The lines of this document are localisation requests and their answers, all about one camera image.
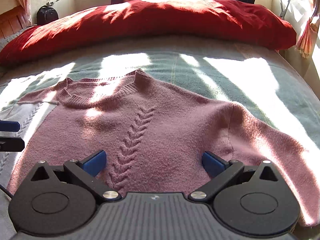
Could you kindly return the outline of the green plaid bed blanket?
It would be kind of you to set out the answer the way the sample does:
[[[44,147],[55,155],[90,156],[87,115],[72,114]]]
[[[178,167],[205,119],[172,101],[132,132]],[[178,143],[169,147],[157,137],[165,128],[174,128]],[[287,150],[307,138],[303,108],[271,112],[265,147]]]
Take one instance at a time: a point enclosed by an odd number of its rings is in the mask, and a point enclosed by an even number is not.
[[[29,138],[49,111],[30,114],[18,100],[69,77],[107,78],[142,69],[154,78],[202,96],[236,101],[270,126],[311,147],[319,157],[319,99],[278,53],[263,47],[197,37],[120,40],[78,48],[1,72],[1,118],[21,124]]]

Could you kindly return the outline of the grey pillow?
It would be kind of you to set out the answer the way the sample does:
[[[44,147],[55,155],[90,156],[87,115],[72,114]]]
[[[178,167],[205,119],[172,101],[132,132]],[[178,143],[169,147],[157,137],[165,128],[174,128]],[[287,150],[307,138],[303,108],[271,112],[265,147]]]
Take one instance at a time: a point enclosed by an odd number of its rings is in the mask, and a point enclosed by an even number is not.
[[[14,40],[15,38],[17,38],[18,36],[20,36],[24,31],[30,29],[31,26],[28,26],[28,27],[25,27],[23,29],[21,29],[20,31],[18,31],[17,33],[15,34],[12,34],[8,37],[5,37],[5,38],[1,38],[0,39],[0,51],[2,51],[2,49],[9,43],[11,42],[12,40]]]

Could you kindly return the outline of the wooden headboard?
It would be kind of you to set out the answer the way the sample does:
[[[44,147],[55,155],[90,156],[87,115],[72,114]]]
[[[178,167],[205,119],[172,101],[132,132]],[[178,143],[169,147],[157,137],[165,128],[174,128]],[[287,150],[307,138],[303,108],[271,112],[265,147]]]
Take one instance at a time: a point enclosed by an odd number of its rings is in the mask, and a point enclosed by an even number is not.
[[[21,5],[0,15],[0,39],[9,37],[30,25]]]

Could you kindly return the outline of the red duvet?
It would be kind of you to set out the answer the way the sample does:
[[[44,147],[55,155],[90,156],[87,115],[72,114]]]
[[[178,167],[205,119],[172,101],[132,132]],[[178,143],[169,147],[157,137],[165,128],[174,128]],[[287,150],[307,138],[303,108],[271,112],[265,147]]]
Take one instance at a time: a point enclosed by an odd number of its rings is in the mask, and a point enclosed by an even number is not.
[[[196,35],[272,50],[296,43],[293,26],[259,4],[237,0],[134,0],[89,8],[25,30],[1,50],[1,66],[34,61],[115,38]]]

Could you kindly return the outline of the black bag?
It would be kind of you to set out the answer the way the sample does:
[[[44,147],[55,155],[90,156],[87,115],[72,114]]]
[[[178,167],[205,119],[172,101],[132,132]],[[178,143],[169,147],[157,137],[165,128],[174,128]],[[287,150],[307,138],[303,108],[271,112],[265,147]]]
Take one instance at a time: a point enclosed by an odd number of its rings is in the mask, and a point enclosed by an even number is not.
[[[36,14],[37,25],[45,25],[58,19],[59,15],[57,11],[47,5],[43,5],[42,7],[40,7]]]

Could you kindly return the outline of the pink and white sweater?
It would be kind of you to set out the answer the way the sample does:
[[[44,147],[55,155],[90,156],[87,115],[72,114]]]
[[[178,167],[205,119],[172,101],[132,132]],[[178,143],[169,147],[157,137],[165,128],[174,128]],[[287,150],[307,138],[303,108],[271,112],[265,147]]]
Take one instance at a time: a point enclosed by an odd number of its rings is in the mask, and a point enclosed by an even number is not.
[[[319,148],[293,139],[237,102],[212,100],[142,70],[108,79],[64,79],[23,96],[1,113],[21,124],[22,153],[6,159],[4,183],[15,192],[38,160],[61,165],[105,150],[100,175],[129,191],[191,193],[208,182],[201,155],[246,165],[272,161],[301,207],[300,223],[319,224]]]

